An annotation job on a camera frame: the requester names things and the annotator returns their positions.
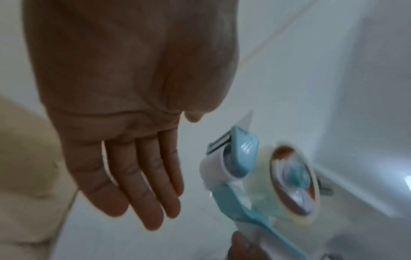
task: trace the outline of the hand holding tape dispenser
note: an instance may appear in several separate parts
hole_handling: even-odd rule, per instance
[[[252,112],[208,145],[200,175],[220,211],[272,259],[307,260],[273,223],[314,221],[320,205],[316,176],[293,146],[259,144],[248,131],[251,117]]]

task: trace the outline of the white surface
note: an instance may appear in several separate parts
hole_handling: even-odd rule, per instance
[[[183,119],[180,125],[179,152],[186,191],[179,218],[167,220],[158,232],[149,233],[131,210],[121,218],[111,219],[79,196],[53,260],[205,259],[224,252],[234,224],[209,199],[198,167],[208,142],[227,131],[251,108],[254,116],[250,131],[262,143],[290,141],[308,158],[316,158],[347,182],[356,182],[373,194],[389,196],[390,203],[399,199],[396,206],[410,208],[406,183],[402,182],[404,189],[398,187],[402,176],[411,175],[411,145],[407,138],[407,69],[411,68],[411,59],[409,52],[385,49],[409,49],[407,40],[411,37],[407,38],[407,31],[399,32],[401,25],[407,24],[402,17],[409,13],[409,8],[399,3],[407,0],[395,0],[387,6],[391,12],[402,11],[402,16],[395,22],[397,34],[388,34],[397,31],[390,27],[382,34],[398,41],[381,41],[383,36],[372,29],[373,23],[368,33],[358,30],[364,28],[360,25],[369,7],[366,0],[316,0],[304,12],[292,15],[308,2],[240,1],[241,67],[233,87],[214,113],[198,124]],[[2,0],[0,7],[0,93],[44,115],[24,49],[18,1]],[[373,19],[368,21],[378,23],[385,16]],[[380,43],[358,57],[356,68],[364,72],[363,77],[347,72],[351,57],[356,54],[353,50],[361,49],[359,35],[362,44]],[[357,78],[348,86],[346,77],[351,75]],[[346,98],[337,103],[340,112],[333,115],[336,99],[348,90]],[[370,106],[365,106],[364,100],[369,100]],[[350,156],[350,147],[361,151],[357,153],[361,157]],[[347,160],[354,162],[355,169],[347,168]]]

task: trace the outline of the finger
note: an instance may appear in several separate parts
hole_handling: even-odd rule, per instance
[[[134,140],[106,141],[105,146],[110,172],[127,195],[138,217],[146,229],[158,229],[163,223],[163,210],[141,175]]]
[[[104,169],[101,142],[83,144],[62,140],[62,147],[68,170],[90,202],[107,215],[123,215],[128,199]]]
[[[151,188],[170,218],[180,213],[180,201],[161,159],[157,135],[136,141],[137,159]]]
[[[191,123],[197,123],[204,116],[203,113],[184,112],[185,118]]]
[[[239,231],[234,232],[231,243],[233,260],[270,260],[259,246],[252,244]]]
[[[178,196],[184,191],[183,176],[180,169],[179,153],[177,150],[177,128],[158,133],[161,158],[170,177],[171,184]]]

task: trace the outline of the hand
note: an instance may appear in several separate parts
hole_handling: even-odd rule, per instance
[[[231,243],[228,260],[270,260],[266,252],[250,243],[239,231],[232,235]]]
[[[231,86],[237,0],[25,0],[23,11],[39,94],[81,191],[110,216],[131,204],[150,230],[162,207],[176,217],[179,118],[200,120]]]

